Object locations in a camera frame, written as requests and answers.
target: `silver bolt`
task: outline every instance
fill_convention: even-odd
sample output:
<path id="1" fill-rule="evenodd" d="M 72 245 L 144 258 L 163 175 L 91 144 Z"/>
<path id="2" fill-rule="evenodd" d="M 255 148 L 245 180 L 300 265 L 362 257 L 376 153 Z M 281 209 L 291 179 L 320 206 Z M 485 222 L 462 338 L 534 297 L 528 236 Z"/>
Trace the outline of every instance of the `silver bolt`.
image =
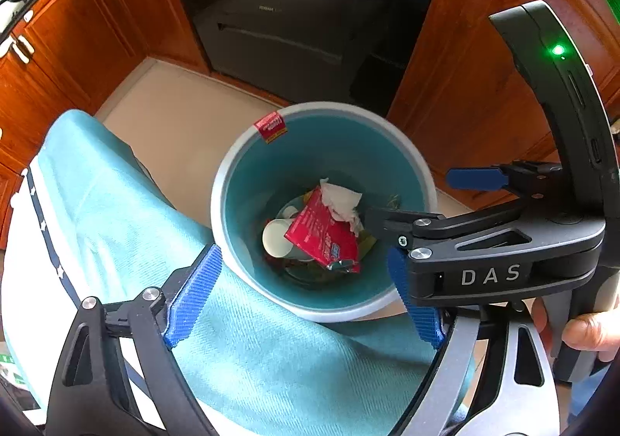
<path id="1" fill-rule="evenodd" d="M 420 247 L 420 248 L 415 248 L 414 250 L 412 250 L 409 253 L 409 257 L 411 259 L 428 259 L 432 253 L 433 251 L 430 250 L 429 248 Z"/>
<path id="2" fill-rule="evenodd" d="M 147 302 L 153 302 L 159 298 L 159 289 L 156 287 L 147 287 L 142 292 L 142 299 L 147 300 Z"/>
<path id="3" fill-rule="evenodd" d="M 87 310 L 94 308 L 95 305 L 97 305 L 97 298 L 93 296 L 89 296 L 88 298 L 85 298 L 84 301 L 82 302 L 82 308 L 86 308 Z"/>

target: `navy blue stripe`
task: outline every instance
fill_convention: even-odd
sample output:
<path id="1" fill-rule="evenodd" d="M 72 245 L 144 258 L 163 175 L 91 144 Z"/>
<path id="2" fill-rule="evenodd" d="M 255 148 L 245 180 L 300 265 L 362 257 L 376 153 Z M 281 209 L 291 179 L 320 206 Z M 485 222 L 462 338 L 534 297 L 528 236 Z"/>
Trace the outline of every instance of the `navy blue stripe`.
<path id="1" fill-rule="evenodd" d="M 58 280 L 60 280 L 60 283 L 63 285 L 63 288 L 66 291 L 67 295 L 70 297 L 71 301 L 76 306 L 76 308 L 78 308 L 79 305 L 82 303 L 82 300 L 80 300 L 78 293 L 75 290 L 75 287 L 73 287 L 73 284 L 69 280 L 69 277 L 67 276 L 67 274 L 65 274 L 64 272 L 61 272 L 60 258 L 58 257 L 58 254 L 56 253 L 54 244 L 52 244 L 52 237 L 50 237 L 50 230 L 47 228 L 47 225 L 45 224 L 45 217 L 43 216 L 43 209 L 41 208 L 41 202 L 39 202 L 38 196 L 36 194 L 35 182 L 32 177 L 32 170 L 30 169 L 30 167 L 28 167 L 28 173 L 26 174 L 26 179 L 28 182 L 30 198 L 32 199 L 32 205 L 35 208 L 36 218 L 38 219 L 38 223 L 41 229 L 41 234 L 43 235 L 43 240 L 45 240 L 45 246 L 47 247 L 47 253 L 50 257 L 50 261 L 52 262 L 52 266 L 54 266 Z M 127 369 L 127 376 L 129 377 L 129 380 L 131 380 L 138 389 L 140 389 L 142 392 L 144 392 L 145 395 L 147 395 L 148 398 L 150 398 L 151 395 L 149 393 L 148 387 L 146 386 L 145 379 L 142 378 L 142 376 L 133 368 L 133 366 L 131 366 L 127 362 L 127 359 L 125 359 L 125 368 Z"/>

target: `blue gripper pad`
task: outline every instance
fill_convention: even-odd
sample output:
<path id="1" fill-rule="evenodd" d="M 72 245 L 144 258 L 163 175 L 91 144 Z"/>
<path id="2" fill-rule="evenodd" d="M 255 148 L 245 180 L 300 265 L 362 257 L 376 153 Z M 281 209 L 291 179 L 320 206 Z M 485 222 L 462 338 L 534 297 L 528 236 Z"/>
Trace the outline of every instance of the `blue gripper pad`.
<path id="1" fill-rule="evenodd" d="M 168 306 L 168 325 L 163 336 L 168 347 L 174 348 L 190 336 L 221 271 L 222 251 L 213 244 Z"/>
<path id="2" fill-rule="evenodd" d="M 499 168 L 450 169 L 446 182 L 452 189 L 497 191 L 508 185 L 508 176 Z"/>
<path id="3" fill-rule="evenodd" d="M 441 327 L 439 309 L 432 306 L 412 305 L 409 299 L 409 278 L 407 273 L 407 255 L 399 248 L 390 247 L 387 252 L 387 270 L 396 286 L 402 303 L 422 340 L 433 345 L 437 350 L 446 337 Z"/>

